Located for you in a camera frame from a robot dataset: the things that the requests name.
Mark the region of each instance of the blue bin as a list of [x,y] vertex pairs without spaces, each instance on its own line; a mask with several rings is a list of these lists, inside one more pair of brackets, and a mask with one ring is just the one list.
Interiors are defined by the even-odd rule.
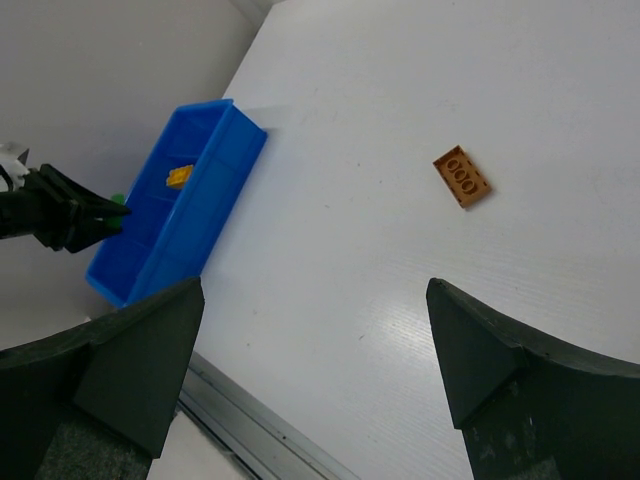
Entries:
[[[87,281],[123,307],[200,275],[266,139],[232,100],[178,108],[129,193],[133,213]],[[182,190],[166,186],[172,169],[192,164]]]

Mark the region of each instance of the orange lego brick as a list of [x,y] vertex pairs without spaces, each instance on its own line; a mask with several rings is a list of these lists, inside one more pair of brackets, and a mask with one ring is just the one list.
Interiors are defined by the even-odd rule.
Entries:
[[473,205],[491,192],[491,185],[460,145],[445,153],[433,165],[462,208]]
[[169,172],[169,178],[167,178],[167,187],[180,190],[184,187],[191,176],[193,171],[193,165],[187,165],[185,167],[174,168]]

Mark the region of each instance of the white tabletop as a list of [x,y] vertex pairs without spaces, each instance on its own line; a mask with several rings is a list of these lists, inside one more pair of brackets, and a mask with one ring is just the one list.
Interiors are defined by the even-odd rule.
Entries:
[[[640,362],[640,6],[290,0],[228,96],[271,139],[203,275],[196,350],[363,479],[469,478],[442,277]],[[495,188],[462,210],[432,162]]]

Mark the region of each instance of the yellow block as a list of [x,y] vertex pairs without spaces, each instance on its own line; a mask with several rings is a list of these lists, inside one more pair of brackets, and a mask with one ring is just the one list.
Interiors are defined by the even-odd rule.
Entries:
[[169,172],[169,177],[167,178],[167,187],[175,188],[176,190],[181,190],[182,187],[185,186],[187,180],[191,176],[191,172],[193,171],[193,165],[187,165],[185,167],[174,168]]

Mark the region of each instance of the white robot part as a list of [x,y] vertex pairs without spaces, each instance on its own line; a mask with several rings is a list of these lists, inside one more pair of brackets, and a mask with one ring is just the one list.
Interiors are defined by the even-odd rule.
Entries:
[[25,166],[28,155],[29,149],[19,143],[0,143],[0,192],[24,187],[24,177],[29,174]]

